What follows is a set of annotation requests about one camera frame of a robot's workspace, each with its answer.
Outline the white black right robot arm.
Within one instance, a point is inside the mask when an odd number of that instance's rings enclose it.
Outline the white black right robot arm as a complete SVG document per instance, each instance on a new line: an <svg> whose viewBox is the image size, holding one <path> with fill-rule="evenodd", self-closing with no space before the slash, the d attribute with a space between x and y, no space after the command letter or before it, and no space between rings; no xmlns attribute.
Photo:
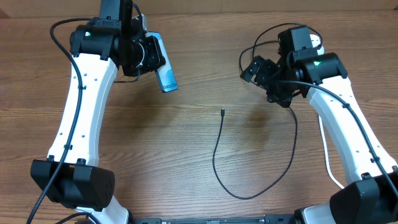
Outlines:
<svg viewBox="0 0 398 224"><path fill-rule="evenodd" d="M292 223L396 222L397 162L364 117L340 58L324 53L321 35L303 24L286 24L277 41L277 62L253 55L240 77L284 108L297 95L306 98L327 128L347 182L327 202L296 210Z"/></svg>

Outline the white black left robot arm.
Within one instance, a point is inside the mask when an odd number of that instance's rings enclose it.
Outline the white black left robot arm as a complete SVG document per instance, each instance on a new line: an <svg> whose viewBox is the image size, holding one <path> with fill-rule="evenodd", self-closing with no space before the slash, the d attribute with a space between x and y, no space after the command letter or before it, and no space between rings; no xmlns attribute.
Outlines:
<svg viewBox="0 0 398 224"><path fill-rule="evenodd" d="M102 1L99 16L80 18L65 50L71 80L62 121L44 160L30 175L47 198L93 223L132 223L114 196L115 176L99 167L99 136L106 100L116 75L129 82L154 72L160 89L178 88L162 37L150 32L131 0Z"/></svg>

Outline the blue Galaxy smartphone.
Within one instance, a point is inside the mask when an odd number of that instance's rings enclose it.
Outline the blue Galaxy smartphone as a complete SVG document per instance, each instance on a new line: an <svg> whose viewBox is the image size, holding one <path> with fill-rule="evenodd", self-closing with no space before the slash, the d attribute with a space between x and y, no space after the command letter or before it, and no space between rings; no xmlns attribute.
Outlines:
<svg viewBox="0 0 398 224"><path fill-rule="evenodd" d="M170 63L169 57L165 45L162 40L162 36L158 32L148 32L147 37L154 36L157 38L160 45L160 51L165 59L165 64L158 68L155 73L157 75L160 89L163 93L169 93L178 89L177 81L172 70L172 65Z"/></svg>

